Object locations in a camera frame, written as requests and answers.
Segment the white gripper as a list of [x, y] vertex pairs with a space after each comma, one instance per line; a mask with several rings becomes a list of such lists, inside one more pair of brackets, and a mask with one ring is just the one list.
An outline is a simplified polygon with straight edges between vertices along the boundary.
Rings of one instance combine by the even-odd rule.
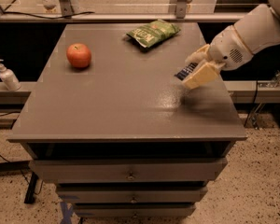
[[252, 58], [253, 53], [234, 26], [228, 26], [214, 37], [210, 45], [202, 46], [187, 57], [185, 64], [196, 63], [197, 67], [182, 80], [182, 84], [188, 89], [196, 89], [218, 78], [221, 69], [238, 69]]

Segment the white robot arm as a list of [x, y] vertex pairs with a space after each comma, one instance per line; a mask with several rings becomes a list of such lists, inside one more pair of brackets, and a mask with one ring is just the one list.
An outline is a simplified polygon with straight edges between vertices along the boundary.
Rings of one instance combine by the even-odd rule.
[[182, 77], [186, 88], [213, 81], [221, 70], [235, 70], [260, 51], [280, 44], [280, 0], [268, 1], [269, 5], [258, 5], [188, 56]]

